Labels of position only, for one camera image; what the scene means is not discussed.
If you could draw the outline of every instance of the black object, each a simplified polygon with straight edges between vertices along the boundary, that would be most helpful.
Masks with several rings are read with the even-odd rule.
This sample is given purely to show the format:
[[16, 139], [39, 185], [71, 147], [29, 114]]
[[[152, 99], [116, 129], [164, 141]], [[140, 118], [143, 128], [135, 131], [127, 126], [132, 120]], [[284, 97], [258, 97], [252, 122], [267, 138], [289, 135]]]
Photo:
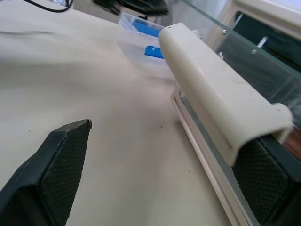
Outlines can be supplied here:
[[242, 15], [234, 27], [234, 31], [255, 45], [257, 45], [263, 37], [268, 37], [262, 49], [301, 72], [301, 42], [299, 40], [247, 15]]
[[146, 16], [162, 16], [168, 14], [164, 0], [93, 0], [102, 9], [119, 15], [121, 6]]
[[31, 1], [31, 0], [23, 0], [23, 1], [26, 1], [27, 3], [30, 3], [30, 4], [32, 4], [32, 5], [36, 6], [36, 7], [39, 7], [41, 9], [43, 9], [43, 10], [46, 10], [46, 11], [49, 11], [49, 12], [52, 12], [52, 13], [63, 13], [63, 12], [66, 12], [67, 10], [70, 9], [70, 7], [72, 6], [74, 0], [72, 0], [72, 2], [70, 4], [69, 4], [69, 0], [66, 0], [67, 6], [65, 8], [63, 8], [63, 9], [48, 8], [48, 7], [40, 5], [40, 4], [38, 4], [38, 3], [34, 2], [34, 1]]
[[301, 225], [301, 164], [272, 135], [243, 146], [233, 173], [262, 226]]
[[64, 226], [79, 186], [91, 120], [52, 131], [0, 192], [1, 226]]

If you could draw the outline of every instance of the glass shelf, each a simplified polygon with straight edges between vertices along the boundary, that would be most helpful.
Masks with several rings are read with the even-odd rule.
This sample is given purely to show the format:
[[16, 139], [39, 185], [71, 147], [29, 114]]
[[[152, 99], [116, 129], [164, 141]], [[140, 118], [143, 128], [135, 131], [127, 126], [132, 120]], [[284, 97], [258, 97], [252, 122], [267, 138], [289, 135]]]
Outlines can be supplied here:
[[[297, 63], [288, 62], [290, 58], [275, 54], [273, 51], [272, 55], [269, 49], [269, 46], [274, 47], [275, 42], [280, 40], [282, 45], [295, 48], [295, 50], [291, 48], [292, 52], [285, 53], [292, 57], [293, 51], [301, 54], [301, 42], [257, 22], [259, 26], [269, 29], [270, 33], [279, 38], [276, 41], [275, 38], [263, 41], [260, 48], [257, 45], [260, 39], [257, 44], [254, 44], [254, 40], [252, 42], [236, 32], [236, 30], [241, 31], [239, 25], [242, 24], [237, 21], [241, 18], [247, 20], [247, 15], [238, 12], [236, 16], [233, 16], [233, 26], [230, 28], [217, 20], [223, 7], [222, 0], [216, 4], [221, 5], [220, 8], [210, 8], [209, 6], [212, 5], [212, 3], [206, 4], [206, 1], [200, 3], [196, 0], [180, 0], [173, 3], [171, 6], [173, 24], [184, 23], [191, 30], [198, 30], [202, 41], [222, 56], [223, 60], [261, 95], [271, 103], [282, 103], [291, 110], [295, 128], [285, 142], [285, 147], [301, 161], [301, 75], [298, 71], [301, 69], [301, 57], [294, 56], [295, 61], [300, 60]], [[259, 34], [259, 31], [252, 33], [253, 36], [256, 34]]]

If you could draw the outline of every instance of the white plastic housing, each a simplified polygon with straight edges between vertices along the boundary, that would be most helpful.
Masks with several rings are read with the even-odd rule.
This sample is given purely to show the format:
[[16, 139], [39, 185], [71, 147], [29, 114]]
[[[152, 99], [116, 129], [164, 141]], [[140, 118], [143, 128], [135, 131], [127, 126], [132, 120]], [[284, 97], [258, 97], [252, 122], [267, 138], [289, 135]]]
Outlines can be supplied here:
[[284, 140], [290, 110], [269, 103], [183, 24], [159, 35], [162, 54], [224, 160], [234, 165], [239, 149], [267, 134]]

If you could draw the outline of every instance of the clear plastic box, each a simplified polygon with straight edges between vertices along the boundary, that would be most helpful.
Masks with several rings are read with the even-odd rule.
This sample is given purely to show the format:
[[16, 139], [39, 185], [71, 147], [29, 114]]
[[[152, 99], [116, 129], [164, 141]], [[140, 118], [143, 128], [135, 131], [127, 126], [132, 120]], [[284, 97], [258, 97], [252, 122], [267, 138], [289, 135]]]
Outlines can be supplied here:
[[163, 26], [127, 13], [121, 13], [118, 23], [121, 26], [118, 43], [129, 58], [165, 63], [164, 59], [144, 54], [147, 46], [160, 47], [158, 34]]

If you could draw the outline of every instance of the glass panel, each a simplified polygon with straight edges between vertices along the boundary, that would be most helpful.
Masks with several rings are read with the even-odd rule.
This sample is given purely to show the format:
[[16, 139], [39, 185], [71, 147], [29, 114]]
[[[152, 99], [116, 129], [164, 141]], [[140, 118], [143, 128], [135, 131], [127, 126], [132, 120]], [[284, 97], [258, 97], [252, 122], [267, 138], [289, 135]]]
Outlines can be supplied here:
[[[299, 58], [293, 56], [294, 51], [279, 55], [270, 50], [270, 47], [275, 46], [276, 36], [284, 44], [290, 38], [285, 39], [285, 35], [270, 29], [274, 32], [273, 40], [262, 37], [259, 40], [250, 39], [253, 41], [251, 42], [235, 32], [235, 28], [233, 30], [221, 24], [192, 2], [181, 0], [172, 6], [173, 23], [182, 22], [191, 30], [199, 30], [202, 40], [268, 101], [285, 104], [292, 111], [295, 129], [285, 147], [301, 161], [301, 75], [297, 71], [300, 68]], [[202, 7], [210, 11], [205, 3], [202, 3]], [[296, 48], [301, 46], [297, 40], [290, 41], [289, 44]]]

